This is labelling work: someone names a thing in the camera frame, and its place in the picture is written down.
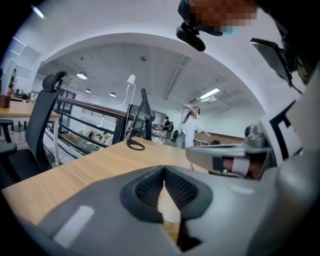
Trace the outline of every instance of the black mesh chair back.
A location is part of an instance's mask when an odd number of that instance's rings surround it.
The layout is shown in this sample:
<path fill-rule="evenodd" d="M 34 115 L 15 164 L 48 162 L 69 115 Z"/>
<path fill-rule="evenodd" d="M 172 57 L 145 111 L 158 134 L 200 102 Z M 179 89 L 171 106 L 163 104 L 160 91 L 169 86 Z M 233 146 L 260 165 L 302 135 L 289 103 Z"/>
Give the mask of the black mesh chair back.
<path fill-rule="evenodd" d="M 58 98 L 58 92 L 62 85 L 62 78 L 67 73 L 60 71 L 45 77 L 42 83 L 43 90 L 40 91 L 26 129 L 26 142 L 33 153 L 42 171 L 51 169 L 51 164 L 45 154 L 43 139 L 52 110 Z"/>

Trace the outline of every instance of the desk surface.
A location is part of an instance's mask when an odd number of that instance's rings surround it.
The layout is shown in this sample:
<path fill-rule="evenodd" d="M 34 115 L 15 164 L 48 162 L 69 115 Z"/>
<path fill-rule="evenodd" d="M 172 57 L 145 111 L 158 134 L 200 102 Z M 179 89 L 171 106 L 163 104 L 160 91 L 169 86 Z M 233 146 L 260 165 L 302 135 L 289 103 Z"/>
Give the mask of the desk surface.
<path fill-rule="evenodd" d="M 0 108 L 0 118 L 29 118 L 34 104 L 19 101 L 10 101 L 9 108 Z M 60 115 L 52 112 L 50 118 L 60 118 Z"/>
<path fill-rule="evenodd" d="M 53 208 L 95 181 L 157 165 L 190 168 L 185 150 L 134 139 L 145 145 L 144 151 L 132 150 L 122 141 L 5 188 L 2 193 L 16 215 L 37 225 Z M 198 166 L 195 169 L 208 173 Z M 173 230 L 174 237 L 179 225 L 169 223 L 168 229 L 169 233 Z"/>
<path fill-rule="evenodd" d="M 25 99 L 25 98 L 17 98 L 17 97 L 10 97 L 12 100 L 21 101 L 21 102 L 35 102 L 35 99 Z"/>

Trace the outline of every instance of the white ceiling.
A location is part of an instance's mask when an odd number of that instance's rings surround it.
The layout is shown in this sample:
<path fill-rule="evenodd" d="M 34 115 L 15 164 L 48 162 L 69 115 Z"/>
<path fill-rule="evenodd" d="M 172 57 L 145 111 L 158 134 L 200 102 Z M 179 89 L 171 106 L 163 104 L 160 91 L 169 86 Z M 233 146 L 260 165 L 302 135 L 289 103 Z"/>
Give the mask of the white ceiling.
<path fill-rule="evenodd" d="M 141 61 L 141 57 L 145 57 L 146 61 Z M 71 79 L 68 84 L 73 88 L 82 92 L 89 88 L 92 95 L 104 97 L 115 92 L 119 100 L 125 99 L 126 81 L 134 74 L 137 90 L 145 88 L 149 98 L 163 100 L 164 104 L 166 96 L 168 103 L 179 105 L 216 87 L 221 91 L 214 96 L 228 107 L 232 108 L 239 101 L 247 102 L 248 97 L 239 90 L 235 80 L 229 82 L 227 77 L 223 77 L 215 69 L 214 66 L 204 66 L 180 53 L 157 46 L 112 43 L 94 45 L 62 55 L 43 65 L 38 73 L 47 76 L 64 70 Z M 77 77 L 80 71 L 87 73 L 87 80 Z M 203 108 L 217 107 L 207 103 L 197 105 Z"/>
<path fill-rule="evenodd" d="M 266 72 L 270 68 L 252 47 L 250 40 L 261 38 L 280 44 L 281 37 L 272 18 L 259 10 L 257 20 L 250 26 L 239 27 L 233 35 L 216 37 L 201 32 L 200 37 L 206 44 L 206 50 L 205 53 L 198 53 L 188 45 L 176 48 L 174 42 L 165 45 L 166 42 L 161 40 L 166 38 L 181 42 L 176 37 L 176 27 L 182 22 L 177 12 L 179 2 L 180 0 L 47 0 L 40 6 L 45 19 L 33 13 L 16 36 L 41 53 L 41 60 L 44 62 L 62 56 L 67 50 L 73 51 L 80 45 L 87 44 L 88 40 L 92 40 L 91 45 L 100 44 L 103 40 L 103 44 L 154 45 L 192 57 L 204 65 L 220 62 L 241 79 L 242 85 L 238 87 L 246 87 L 246 90 L 241 91 L 247 96 L 251 94 L 250 102 L 254 107 L 268 112 L 270 106 L 277 103 L 272 100 L 274 91 L 269 90 L 270 86 L 279 81 L 274 72 Z M 150 43 L 150 37 L 145 35 L 157 36 L 160 40 Z M 286 96 L 288 92 L 284 90 L 282 93 Z"/>

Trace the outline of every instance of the wooden desk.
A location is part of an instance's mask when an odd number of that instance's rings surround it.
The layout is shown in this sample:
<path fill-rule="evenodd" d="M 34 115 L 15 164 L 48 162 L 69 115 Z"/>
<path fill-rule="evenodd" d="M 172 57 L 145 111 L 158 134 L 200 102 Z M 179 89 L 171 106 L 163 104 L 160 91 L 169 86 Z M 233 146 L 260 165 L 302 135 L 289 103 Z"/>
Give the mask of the wooden desk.
<path fill-rule="evenodd" d="M 34 104 L 26 102 L 10 101 L 9 108 L 0 108 L 0 119 L 10 119 L 14 122 L 28 122 L 34 106 Z M 60 165 L 58 153 L 58 125 L 60 117 L 61 115 L 52 112 L 49 118 L 49 121 L 53 121 L 54 157 L 57 166 Z"/>
<path fill-rule="evenodd" d="M 95 181 L 157 165 L 190 168 L 185 150 L 134 139 L 145 145 L 144 151 L 132 150 L 122 141 L 5 188 L 2 193 L 16 215 L 37 225 L 53 208 Z M 195 169 L 208 173 L 198 166 Z M 176 240 L 179 224 L 166 222 L 164 227 Z"/>
<path fill-rule="evenodd" d="M 11 100 L 20 101 L 20 102 L 32 102 L 34 103 L 35 99 L 25 99 L 25 98 L 17 98 L 17 97 L 10 97 Z"/>

